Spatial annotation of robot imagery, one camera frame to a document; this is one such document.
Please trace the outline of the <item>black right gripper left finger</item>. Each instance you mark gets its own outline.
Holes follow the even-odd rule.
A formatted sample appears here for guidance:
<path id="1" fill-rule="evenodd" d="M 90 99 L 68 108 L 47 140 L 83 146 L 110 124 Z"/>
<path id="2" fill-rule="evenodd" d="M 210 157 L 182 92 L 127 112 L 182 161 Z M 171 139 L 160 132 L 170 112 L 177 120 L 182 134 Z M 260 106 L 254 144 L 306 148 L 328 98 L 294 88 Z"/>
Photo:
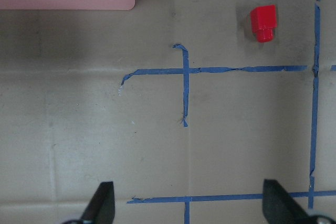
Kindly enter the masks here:
<path id="1" fill-rule="evenodd" d="M 84 210 L 82 223 L 112 224 L 115 217 L 115 197 L 113 182 L 101 182 Z"/>

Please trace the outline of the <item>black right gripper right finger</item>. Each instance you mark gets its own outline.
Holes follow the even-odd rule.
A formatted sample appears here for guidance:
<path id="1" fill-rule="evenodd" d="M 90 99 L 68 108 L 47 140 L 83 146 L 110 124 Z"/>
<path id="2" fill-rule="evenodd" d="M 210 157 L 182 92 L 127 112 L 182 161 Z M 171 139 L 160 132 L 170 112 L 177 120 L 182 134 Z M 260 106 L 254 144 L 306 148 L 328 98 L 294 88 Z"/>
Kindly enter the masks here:
<path id="1" fill-rule="evenodd" d="M 274 179 L 263 183 L 263 215 L 270 224 L 304 223 L 309 215 Z"/>

